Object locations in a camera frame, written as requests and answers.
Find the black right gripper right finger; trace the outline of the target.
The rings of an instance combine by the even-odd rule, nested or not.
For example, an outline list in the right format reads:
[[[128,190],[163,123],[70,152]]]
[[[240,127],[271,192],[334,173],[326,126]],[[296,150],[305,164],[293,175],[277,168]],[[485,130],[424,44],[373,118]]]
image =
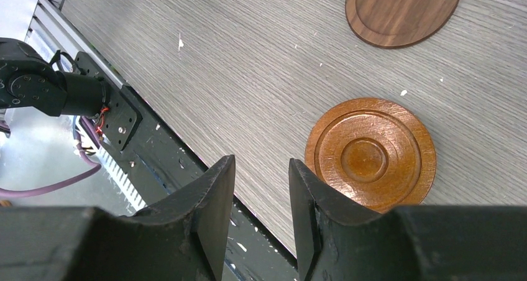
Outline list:
[[[372,211],[289,163],[300,280],[525,280],[524,206]]]

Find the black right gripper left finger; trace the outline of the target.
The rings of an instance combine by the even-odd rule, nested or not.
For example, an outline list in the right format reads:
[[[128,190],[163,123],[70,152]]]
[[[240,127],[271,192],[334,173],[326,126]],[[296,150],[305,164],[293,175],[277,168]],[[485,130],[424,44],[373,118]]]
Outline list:
[[[2,280],[221,280],[236,159],[136,212],[1,209]]]

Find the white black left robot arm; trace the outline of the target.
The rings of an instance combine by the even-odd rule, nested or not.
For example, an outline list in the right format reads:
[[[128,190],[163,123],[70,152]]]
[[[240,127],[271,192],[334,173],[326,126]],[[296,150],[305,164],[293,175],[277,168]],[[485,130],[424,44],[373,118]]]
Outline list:
[[[1,108],[34,107],[48,116],[95,116],[109,101],[100,78],[55,71],[27,43],[1,39]]]

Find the dark walnut coaster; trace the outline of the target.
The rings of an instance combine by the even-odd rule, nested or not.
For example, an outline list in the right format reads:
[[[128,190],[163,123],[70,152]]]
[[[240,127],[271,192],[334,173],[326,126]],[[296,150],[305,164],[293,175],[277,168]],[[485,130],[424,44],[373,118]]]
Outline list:
[[[417,44],[440,30],[460,0],[345,0],[346,20],[362,41],[380,48]]]

